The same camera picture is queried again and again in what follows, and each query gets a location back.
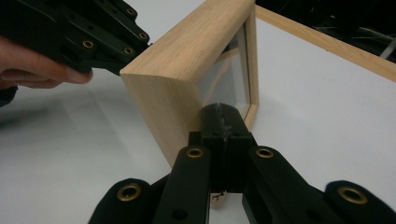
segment wooden frame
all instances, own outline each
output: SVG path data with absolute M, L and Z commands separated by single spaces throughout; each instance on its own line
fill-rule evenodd
M 396 82 L 396 63 L 387 61 L 365 50 L 358 49 L 263 7 L 256 6 L 256 15 L 257 18 L 262 21 L 268 22 L 279 29 L 296 35 L 320 48 L 326 49 L 381 77 Z
M 250 97 L 245 122 L 251 127 L 259 106 L 254 8 L 252 0 L 207 0 L 120 71 L 170 165 L 189 132 L 200 128 L 197 83 L 241 27 Z

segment black bracket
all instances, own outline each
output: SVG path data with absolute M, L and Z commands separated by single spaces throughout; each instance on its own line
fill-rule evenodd
M 116 184 L 90 224 L 204 224 L 209 194 L 219 192 L 242 193 L 255 224 L 396 223 L 395 212 L 359 185 L 313 188 L 278 151 L 257 146 L 235 108 L 216 104 L 202 109 L 202 130 L 190 134 L 169 176 L 151 186 L 135 179 Z
M 122 0 L 1 0 L 0 35 L 79 72 L 121 68 L 148 47 Z

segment white surface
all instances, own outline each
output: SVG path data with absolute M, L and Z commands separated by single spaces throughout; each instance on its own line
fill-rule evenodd
M 202 1 L 130 1 L 153 41 Z M 345 179 L 396 208 L 395 83 L 258 21 L 261 107 L 253 127 L 311 185 Z M 116 182 L 170 172 L 121 80 L 20 89 L 0 109 L 0 223 L 87 223 Z M 240 195 L 211 223 L 248 223 Z

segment human hand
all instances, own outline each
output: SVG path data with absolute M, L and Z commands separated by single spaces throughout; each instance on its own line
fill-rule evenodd
M 62 82 L 85 84 L 91 79 L 92 71 L 79 73 L 0 36 L 0 90 L 13 86 L 51 89 Z

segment black sleeve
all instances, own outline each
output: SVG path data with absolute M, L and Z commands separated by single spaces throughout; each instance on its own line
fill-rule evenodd
M 14 86 L 6 90 L 0 91 L 0 107 L 8 105 L 14 99 L 15 93 L 17 93 L 18 87 Z

